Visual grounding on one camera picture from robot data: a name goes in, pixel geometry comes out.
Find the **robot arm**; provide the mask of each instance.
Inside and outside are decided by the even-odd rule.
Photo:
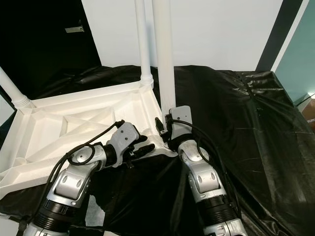
[[[123,161],[139,158],[155,146],[150,144],[133,151],[133,145],[147,139],[137,129],[124,122],[102,145],[96,143],[81,147],[70,155],[69,166],[59,173],[44,203],[28,225],[24,236],[67,236],[77,209],[89,188],[91,175],[106,167],[118,167]]]
[[[217,171],[210,165],[209,154],[199,148],[191,133],[190,107],[170,109],[167,130],[156,119],[157,130],[172,151],[189,168],[189,184],[207,236],[247,236],[235,205],[226,193]]]

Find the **white pole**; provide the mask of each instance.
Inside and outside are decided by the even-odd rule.
[[[150,70],[149,42],[147,35],[146,13],[144,0],[134,0],[136,7],[138,41],[141,60],[141,84],[151,85],[153,88],[153,77]]]
[[[171,10],[169,0],[152,0],[157,45],[157,68],[163,123],[169,109],[176,107],[173,66]]]
[[[22,94],[15,84],[10,80],[7,74],[0,67],[0,86],[10,96],[13,105],[18,109],[21,107],[32,108],[34,105],[32,102]]]

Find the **dark doorway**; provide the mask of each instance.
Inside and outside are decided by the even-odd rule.
[[[2,0],[0,26],[0,66],[30,99],[61,70],[101,65],[81,0]]]

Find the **black tarp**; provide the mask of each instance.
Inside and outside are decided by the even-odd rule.
[[[159,101],[158,72],[151,71]],[[29,97],[133,82],[140,74],[136,66],[61,73]],[[315,134],[274,73],[180,66],[175,67],[175,87],[177,106],[190,106],[193,124],[219,148],[240,196],[248,234],[314,236]],[[106,212],[103,228],[125,236],[202,235],[181,161],[161,155],[134,165],[93,176],[90,194]],[[8,194],[0,200],[0,212],[18,218],[32,214],[41,189],[36,186]],[[84,212],[78,215],[77,225],[82,219]],[[75,230],[76,235],[91,235]]]

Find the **black cloth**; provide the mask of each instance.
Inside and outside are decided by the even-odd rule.
[[[159,101],[158,71],[151,71]],[[136,66],[59,74],[31,98],[134,82],[140,74]],[[247,233],[315,235],[315,134],[275,74],[180,66],[175,67],[175,87],[177,106],[190,106],[193,124],[219,148],[239,194]],[[181,161],[160,155],[134,165],[92,177],[89,192],[106,212],[103,228],[125,236],[202,235]],[[41,188],[8,194],[0,200],[0,212],[32,214]]]

